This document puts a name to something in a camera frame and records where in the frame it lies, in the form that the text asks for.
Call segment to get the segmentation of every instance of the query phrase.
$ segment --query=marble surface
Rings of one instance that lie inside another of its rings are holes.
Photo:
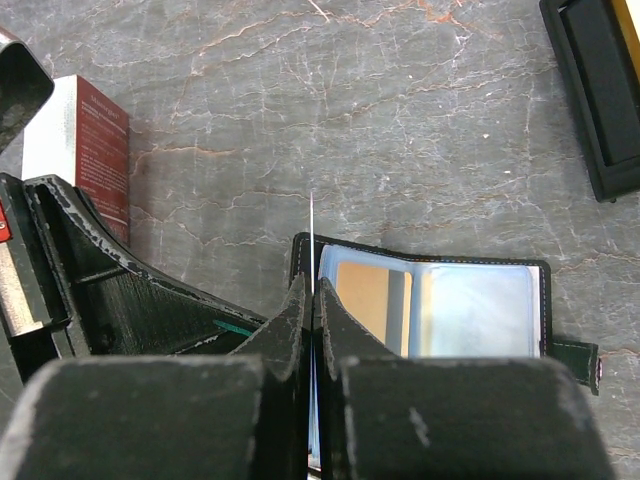
[[[277,310],[311,189],[318,233],[547,260],[640,478],[640,197],[595,202],[536,0],[5,0],[0,24],[130,112],[133,250],[215,295]]]

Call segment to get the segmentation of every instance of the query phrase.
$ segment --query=wallet strap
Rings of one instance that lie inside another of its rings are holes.
[[[598,345],[565,338],[554,338],[549,356],[564,363],[581,385],[591,388],[598,395],[602,378],[602,360],[598,357]]]

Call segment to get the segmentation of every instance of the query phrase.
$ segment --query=card holder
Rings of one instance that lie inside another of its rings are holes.
[[[315,266],[313,275],[318,278],[320,259],[323,249],[329,245],[347,247],[356,252],[367,252],[369,254],[380,255],[389,259],[401,260],[403,262],[415,262],[425,265],[451,265],[451,266],[520,266],[531,267],[539,271],[536,280],[539,282],[539,346],[540,355],[550,356],[567,365],[573,372],[576,380],[591,389],[594,395],[598,395],[599,381],[602,375],[602,363],[598,358],[598,346],[595,344],[577,342],[569,339],[554,339],[552,334],[552,312],[551,312],[551,269],[542,260],[517,260],[498,259],[480,257],[450,257],[431,255],[409,255],[391,250],[366,246],[354,242],[337,240],[330,237],[316,235],[315,237]],[[291,255],[290,280],[297,274],[305,273],[310,275],[310,243],[309,234],[299,233],[294,237],[293,250]]]

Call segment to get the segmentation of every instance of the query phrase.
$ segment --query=green strip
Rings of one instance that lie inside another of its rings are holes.
[[[231,325],[230,323],[222,322],[220,320],[214,320],[213,323],[215,323],[219,327],[224,328],[225,330],[229,330],[230,332],[234,332],[234,333],[239,333],[240,335],[244,335],[245,337],[250,337],[251,333],[252,333],[249,330],[246,330],[246,329],[240,328],[240,327],[236,327],[235,325]]]

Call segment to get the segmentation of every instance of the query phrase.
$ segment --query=red box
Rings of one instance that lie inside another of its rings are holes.
[[[49,101],[25,128],[22,178],[58,175],[93,200],[129,242],[129,116],[78,75],[55,80]]]

